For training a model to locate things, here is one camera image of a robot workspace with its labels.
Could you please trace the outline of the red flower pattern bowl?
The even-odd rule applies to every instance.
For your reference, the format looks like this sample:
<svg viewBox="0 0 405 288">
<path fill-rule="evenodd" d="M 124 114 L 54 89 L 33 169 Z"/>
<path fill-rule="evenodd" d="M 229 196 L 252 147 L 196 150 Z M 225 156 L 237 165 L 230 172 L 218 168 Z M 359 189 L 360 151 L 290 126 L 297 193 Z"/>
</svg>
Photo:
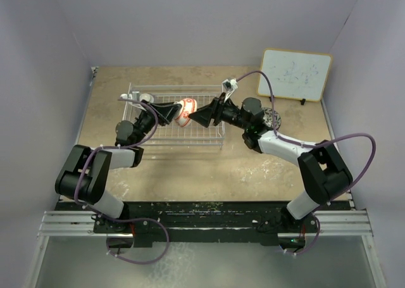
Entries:
<svg viewBox="0 0 405 288">
<path fill-rule="evenodd" d="M 184 98 L 177 101 L 177 104 L 180 104 L 181 108 L 177 111 L 174 121 L 183 128 L 190 123 L 189 115 L 197 110 L 197 101 L 192 98 Z"/>
</svg>

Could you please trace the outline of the pink floral bowl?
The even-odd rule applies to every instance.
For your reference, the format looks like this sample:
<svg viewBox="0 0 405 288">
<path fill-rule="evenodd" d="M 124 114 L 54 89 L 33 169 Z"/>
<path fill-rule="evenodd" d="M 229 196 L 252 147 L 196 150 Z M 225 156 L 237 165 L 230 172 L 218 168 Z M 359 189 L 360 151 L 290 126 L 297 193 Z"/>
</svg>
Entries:
<svg viewBox="0 0 405 288">
<path fill-rule="evenodd" d="M 271 108 L 264 107 L 263 108 L 263 121 L 264 124 L 269 127 L 270 129 L 273 129 L 275 127 L 275 130 L 278 130 L 282 124 L 282 119 L 279 113 L 276 111 L 273 111 Z"/>
</svg>

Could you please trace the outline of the grey striped bowl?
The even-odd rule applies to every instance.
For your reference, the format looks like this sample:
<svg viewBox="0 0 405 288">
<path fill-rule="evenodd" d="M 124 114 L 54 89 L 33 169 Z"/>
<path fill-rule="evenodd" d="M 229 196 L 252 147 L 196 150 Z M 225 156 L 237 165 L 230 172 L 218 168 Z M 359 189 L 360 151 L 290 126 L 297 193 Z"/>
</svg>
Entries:
<svg viewBox="0 0 405 288">
<path fill-rule="evenodd" d="M 149 103 L 153 103 L 154 102 L 154 96 L 148 93 L 143 93 L 139 96 L 141 101 L 146 101 Z"/>
</svg>

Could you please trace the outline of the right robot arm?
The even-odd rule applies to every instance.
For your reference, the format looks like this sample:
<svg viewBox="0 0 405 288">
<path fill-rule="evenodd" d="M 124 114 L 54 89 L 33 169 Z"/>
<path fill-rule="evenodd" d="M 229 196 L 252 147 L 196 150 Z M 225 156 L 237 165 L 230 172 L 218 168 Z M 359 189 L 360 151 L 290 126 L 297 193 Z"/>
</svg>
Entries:
<svg viewBox="0 0 405 288">
<path fill-rule="evenodd" d="M 191 113 L 189 118 L 208 127 L 225 122 L 241 128 L 245 145 L 258 153 L 281 158 L 297 166 L 304 191 L 287 204 L 281 217 L 282 227 L 295 232 L 304 224 L 304 217 L 318 207 L 345 193 L 352 183 L 352 175 L 333 144 L 303 142 L 277 132 L 265 121 L 265 110 L 259 99 L 248 97 L 242 106 L 231 99 L 216 97 L 208 105 Z"/>
</svg>

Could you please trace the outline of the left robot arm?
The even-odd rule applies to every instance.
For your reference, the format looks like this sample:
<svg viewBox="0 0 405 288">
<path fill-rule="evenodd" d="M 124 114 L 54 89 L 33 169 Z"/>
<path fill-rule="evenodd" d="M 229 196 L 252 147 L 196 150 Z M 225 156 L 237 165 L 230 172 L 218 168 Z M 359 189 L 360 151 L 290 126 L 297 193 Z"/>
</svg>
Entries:
<svg viewBox="0 0 405 288">
<path fill-rule="evenodd" d="M 140 108 L 135 121 L 122 120 L 116 125 L 114 146 L 73 146 L 55 182 L 57 194 L 106 215 L 115 232 L 126 231 L 130 217 L 124 202 L 106 189 L 109 171 L 138 166 L 144 154 L 141 145 L 154 135 L 158 126 L 171 123 L 182 109 L 180 103 L 120 100 Z"/>
</svg>

